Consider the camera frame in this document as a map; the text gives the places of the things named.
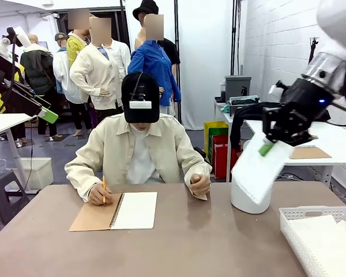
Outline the person right hand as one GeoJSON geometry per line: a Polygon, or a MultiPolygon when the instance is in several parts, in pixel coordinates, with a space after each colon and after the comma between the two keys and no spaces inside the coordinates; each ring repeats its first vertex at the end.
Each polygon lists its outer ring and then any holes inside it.
{"type": "Polygon", "coordinates": [[[112,191],[101,183],[93,185],[90,189],[88,201],[94,205],[106,205],[114,202],[112,191]]]}

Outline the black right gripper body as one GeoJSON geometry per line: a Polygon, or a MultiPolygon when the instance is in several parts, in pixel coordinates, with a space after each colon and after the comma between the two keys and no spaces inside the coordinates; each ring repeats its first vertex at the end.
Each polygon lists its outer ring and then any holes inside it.
{"type": "Polygon", "coordinates": [[[317,84],[298,78],[281,97],[279,119],[285,126],[309,127],[330,120],[327,107],[334,97],[317,84]]]}

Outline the person left hand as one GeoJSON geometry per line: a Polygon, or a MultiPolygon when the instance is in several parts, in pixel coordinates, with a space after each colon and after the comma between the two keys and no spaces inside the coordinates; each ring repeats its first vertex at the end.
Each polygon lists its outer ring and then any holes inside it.
{"type": "Polygon", "coordinates": [[[207,175],[193,174],[190,179],[189,189],[193,195],[206,196],[210,191],[211,181],[207,175]]]}

